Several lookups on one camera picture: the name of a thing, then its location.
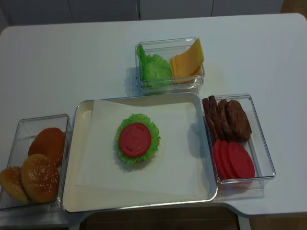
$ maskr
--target tray rim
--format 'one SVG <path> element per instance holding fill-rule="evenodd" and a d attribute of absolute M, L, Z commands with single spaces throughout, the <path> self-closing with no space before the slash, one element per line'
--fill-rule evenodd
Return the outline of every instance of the tray rim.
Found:
<path fill-rule="evenodd" d="M 196 96 L 197 99 L 198 99 L 198 102 L 200 103 L 200 106 L 202 108 L 202 105 L 201 105 L 201 99 L 200 97 L 196 94 L 196 93 L 193 93 L 193 92 L 178 92 L 178 93 L 168 93 L 166 95 L 178 95 L 178 94 L 185 94 L 185 95 L 193 95 L 193 96 Z M 120 99 L 133 99 L 133 98 L 143 98 L 143 97 L 156 97 L 156 96 L 163 96 L 163 94 L 161 95 L 148 95 L 148 96 L 133 96 L 133 97 L 118 97 L 118 98 L 105 98 L 105 99 L 101 99 L 101 100 L 120 100 Z M 87 103 L 87 102 L 93 102 L 95 99 L 91 99 L 91 100 L 85 100 L 85 101 L 82 101 L 81 103 L 78 104 L 76 110 L 75 110 L 75 113 L 74 113 L 74 117 L 73 117 L 73 124 L 72 124 L 72 137 L 73 137 L 73 131 L 74 131 L 74 128 L 75 128 L 75 118 L 76 118 L 76 114 L 77 114 L 77 111 L 79 109 L 79 107 L 83 104 L 83 103 Z M 69 163 L 69 158 L 70 158 L 70 151 L 69 151 L 69 154 L 68 154 L 68 159 L 67 159 L 67 167 L 66 167 L 66 171 L 68 170 L 68 163 Z M 212 162 L 212 159 L 210 158 L 210 163 L 212 165 L 212 170 L 213 170 L 213 176 L 214 176 L 214 165 L 213 165 L 213 162 Z M 215 181 L 215 186 L 216 186 L 216 189 L 215 189 L 215 192 L 213 194 L 213 196 L 208 199 L 208 200 L 191 200 L 191 201 L 178 201 L 178 202 L 163 202 L 163 203 L 158 203 L 158 204 L 147 204 L 147 205 L 135 205 L 135 206 L 127 206 L 127 207 L 115 207 L 115 208 L 104 208 L 104 209 L 94 209 L 94 210 L 87 210 L 87 211 L 78 211 L 78 212 L 69 212 L 64 204 L 63 204 L 63 196 L 64 196 L 64 190 L 65 190 L 65 182 L 66 182 L 66 177 L 65 177 L 65 180 L 64 180 L 64 186 L 63 186 L 63 193 L 62 193 L 62 197 L 61 197 L 61 205 L 62 205 L 62 208 L 65 212 L 67 213 L 71 213 L 71 214 L 77 214 L 77 213 L 85 213 L 85 212 L 91 212 L 91 211 L 94 211 L 94 212 L 98 212 L 98 211 L 116 211 L 116 210 L 125 210 L 125 209 L 136 209 L 136 208 L 151 208 L 151 207 L 160 207 L 160 206 L 172 206 L 172 205 L 188 205 L 188 204 L 196 204 L 196 203 L 206 203 L 206 202 L 210 202 L 212 200 L 214 200 L 217 196 L 217 193 L 218 193 L 218 184 L 217 184 L 217 181 Z"/>

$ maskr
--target hamburger bun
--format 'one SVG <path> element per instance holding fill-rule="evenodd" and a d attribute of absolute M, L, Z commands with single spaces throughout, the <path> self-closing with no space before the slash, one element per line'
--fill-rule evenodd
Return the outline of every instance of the hamburger bun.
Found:
<path fill-rule="evenodd" d="M 62 164 L 65 135 L 59 128 L 46 128 L 32 142 L 28 155 L 43 154 L 57 167 Z"/>
<path fill-rule="evenodd" d="M 28 203 L 29 198 L 25 193 L 20 179 L 20 167 L 11 166 L 0 173 L 0 185 L 6 193 L 22 203 Z"/>
<path fill-rule="evenodd" d="M 34 154 L 21 167 L 21 181 L 31 200 L 37 203 L 50 202 L 58 193 L 59 172 L 48 157 Z"/>

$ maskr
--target burger patty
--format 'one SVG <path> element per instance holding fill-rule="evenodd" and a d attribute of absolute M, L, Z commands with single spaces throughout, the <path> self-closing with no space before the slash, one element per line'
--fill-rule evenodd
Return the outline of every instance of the burger patty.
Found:
<path fill-rule="evenodd" d="M 229 101 L 225 105 L 225 113 L 229 126 L 237 141 L 247 141 L 250 138 L 251 128 L 248 117 L 242 109 L 241 104 L 235 100 Z"/>
<path fill-rule="evenodd" d="M 220 124 L 224 133 L 225 138 L 228 141 L 236 141 L 236 137 L 234 135 L 234 133 L 232 132 L 228 120 L 227 120 L 227 116 L 225 113 L 225 105 L 227 104 L 227 100 L 226 99 L 222 99 L 219 101 L 218 105 L 217 105 L 217 114 L 219 116 L 220 119 Z"/>
<path fill-rule="evenodd" d="M 210 115 L 211 119 L 214 123 L 214 127 L 217 133 L 217 136 L 220 140 L 225 140 L 225 136 L 221 127 L 219 116 L 217 115 L 217 103 L 214 96 L 209 97 L 209 105 L 210 105 Z"/>
<path fill-rule="evenodd" d="M 209 128 L 209 131 L 210 131 L 210 134 L 211 134 L 211 137 L 212 137 L 212 141 L 214 143 L 218 139 L 218 136 L 217 136 L 217 133 L 216 133 L 216 130 L 215 130 L 215 127 L 214 127 L 214 123 L 211 119 L 208 98 L 204 98 L 202 100 L 202 106 L 203 106 L 203 109 L 205 111 L 205 118 L 206 118 L 207 126 Z"/>

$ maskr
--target lettuce leaf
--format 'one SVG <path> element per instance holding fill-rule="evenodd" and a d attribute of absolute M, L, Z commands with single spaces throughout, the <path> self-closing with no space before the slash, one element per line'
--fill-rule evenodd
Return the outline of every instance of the lettuce leaf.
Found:
<path fill-rule="evenodd" d="M 120 150 L 119 147 L 119 136 L 121 132 L 125 127 L 133 123 L 142 123 L 143 125 L 145 125 L 148 128 L 150 135 L 152 136 L 152 141 L 147 152 L 144 155 L 136 158 L 126 156 Z M 150 121 L 150 118 L 148 116 L 144 114 L 132 114 L 129 118 L 123 120 L 123 122 L 119 126 L 116 132 L 115 140 L 116 140 L 116 150 L 118 152 L 119 158 L 121 158 L 121 160 L 127 164 L 134 164 L 140 161 L 147 160 L 148 158 L 152 157 L 155 154 L 155 152 L 157 152 L 158 146 L 160 144 L 159 129 L 157 128 L 157 126 L 155 126 L 153 122 Z"/>
<path fill-rule="evenodd" d="M 172 71 L 168 61 L 157 54 L 153 56 L 146 55 L 141 45 L 137 46 L 136 53 L 140 61 L 142 81 L 146 81 L 144 83 L 145 87 L 157 87 L 171 83 L 170 81 L 163 82 L 163 80 L 172 78 Z"/>

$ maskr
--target floor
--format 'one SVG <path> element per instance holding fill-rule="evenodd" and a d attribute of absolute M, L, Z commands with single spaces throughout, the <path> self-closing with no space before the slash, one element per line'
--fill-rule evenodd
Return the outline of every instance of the floor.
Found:
<path fill-rule="evenodd" d="M 280 13 L 300 13 L 307 18 L 307 0 L 284 0 Z"/>
<path fill-rule="evenodd" d="M 249 219 L 251 230 L 306 230 L 307 216 Z M 239 230 L 234 212 L 225 207 L 163 208 L 99 212 L 80 230 Z M 50 228 L 44 230 L 68 230 Z"/>

